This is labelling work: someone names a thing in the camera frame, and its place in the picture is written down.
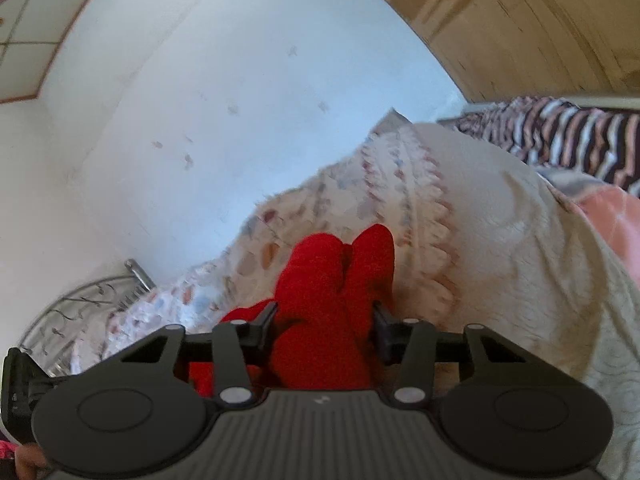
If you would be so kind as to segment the person's hand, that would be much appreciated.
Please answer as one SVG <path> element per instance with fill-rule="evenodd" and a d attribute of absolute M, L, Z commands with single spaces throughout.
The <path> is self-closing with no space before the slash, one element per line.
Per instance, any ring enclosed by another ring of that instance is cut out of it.
<path fill-rule="evenodd" d="M 20 480 L 37 480 L 49 468 L 46 456 L 35 443 L 18 446 L 14 451 L 14 463 Z"/>

